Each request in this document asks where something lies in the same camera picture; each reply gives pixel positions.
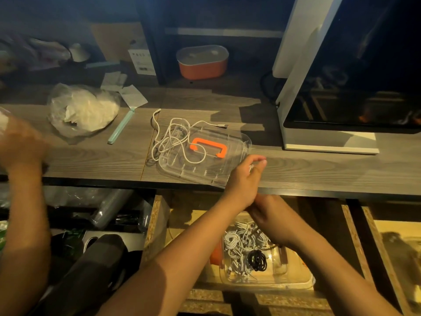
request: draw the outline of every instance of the clear plastic tray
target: clear plastic tray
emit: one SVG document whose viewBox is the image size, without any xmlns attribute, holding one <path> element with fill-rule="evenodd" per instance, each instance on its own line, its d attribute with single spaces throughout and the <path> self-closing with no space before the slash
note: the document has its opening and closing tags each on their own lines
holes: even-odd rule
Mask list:
<svg viewBox="0 0 421 316">
<path fill-rule="evenodd" d="M 251 216 L 242 212 L 236 217 L 227 231 L 235 228 L 236 222 L 252 222 Z M 267 269 L 261 271 L 250 271 L 248 275 L 238 275 L 230 269 L 233 268 L 232 259 L 229 257 L 224 239 L 222 239 L 223 262 L 220 266 L 221 281 L 230 285 L 248 287 L 277 288 L 277 289 L 308 289 L 314 284 L 314 278 L 308 267 L 304 264 L 296 252 L 275 247 L 271 250 L 262 251 L 266 256 Z"/>
<path fill-rule="evenodd" d="M 180 126 L 176 126 L 171 136 L 181 140 L 185 137 L 185 133 L 186 131 L 182 131 Z M 251 148 L 250 138 L 240 131 L 208 125 L 200 126 L 200 124 L 190 129 L 189 141 L 205 148 L 206 157 L 203 162 L 189 163 L 184 157 L 181 145 L 177 145 L 160 155 L 161 168 L 172 175 L 195 183 L 221 188 L 225 188 L 231 171 L 245 158 Z M 196 146 L 188 142 L 183 143 L 183 146 L 186 157 L 191 162 L 198 162 L 203 158 L 202 148 L 194 149 Z"/>
</svg>

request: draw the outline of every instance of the white plastic bag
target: white plastic bag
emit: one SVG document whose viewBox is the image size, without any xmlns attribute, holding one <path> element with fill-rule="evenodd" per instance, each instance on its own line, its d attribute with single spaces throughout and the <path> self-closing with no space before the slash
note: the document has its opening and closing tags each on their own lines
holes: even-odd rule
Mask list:
<svg viewBox="0 0 421 316">
<path fill-rule="evenodd" d="M 48 98 L 49 120 L 61 135 L 89 136 L 118 114 L 120 96 L 85 85 L 57 84 Z"/>
</svg>

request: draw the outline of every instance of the orange container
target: orange container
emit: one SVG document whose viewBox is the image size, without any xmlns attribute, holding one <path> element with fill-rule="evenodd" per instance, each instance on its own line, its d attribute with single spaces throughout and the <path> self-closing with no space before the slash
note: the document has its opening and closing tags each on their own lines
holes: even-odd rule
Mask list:
<svg viewBox="0 0 421 316">
<path fill-rule="evenodd" d="M 180 72 L 186 79 L 211 79 L 227 70 L 228 50 L 220 45 L 183 47 L 177 51 Z"/>
</svg>

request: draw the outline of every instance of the black cable bundle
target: black cable bundle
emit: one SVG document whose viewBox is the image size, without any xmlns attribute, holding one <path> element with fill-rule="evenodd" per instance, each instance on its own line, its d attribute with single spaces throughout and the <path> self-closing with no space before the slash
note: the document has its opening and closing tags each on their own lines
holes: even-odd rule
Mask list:
<svg viewBox="0 0 421 316">
<path fill-rule="evenodd" d="M 267 268 L 266 256 L 261 250 L 251 251 L 247 256 L 247 261 L 255 271 L 264 272 Z"/>
</svg>

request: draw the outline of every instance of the drawer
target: drawer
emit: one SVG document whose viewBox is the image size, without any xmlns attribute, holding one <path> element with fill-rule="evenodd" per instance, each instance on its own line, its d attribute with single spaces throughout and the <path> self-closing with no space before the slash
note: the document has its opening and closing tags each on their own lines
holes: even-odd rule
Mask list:
<svg viewBox="0 0 421 316">
<path fill-rule="evenodd" d="M 179 233 L 210 209 L 220 193 L 157 191 L 145 239 L 141 267 L 159 253 Z M 341 255 L 369 282 L 373 283 L 360 239 L 347 205 L 334 199 L 285 197 L 314 229 L 319 231 Z M 299 276 L 305 266 L 298 255 L 283 249 L 288 257 L 287 273 Z M 181 312 L 238 314 L 238 306 L 256 315 L 333 315 L 323 286 L 316 282 L 310 289 L 250 289 L 221 281 L 219 267 L 206 265 Z"/>
<path fill-rule="evenodd" d="M 421 315 L 421 203 L 348 201 L 378 291 Z"/>
</svg>

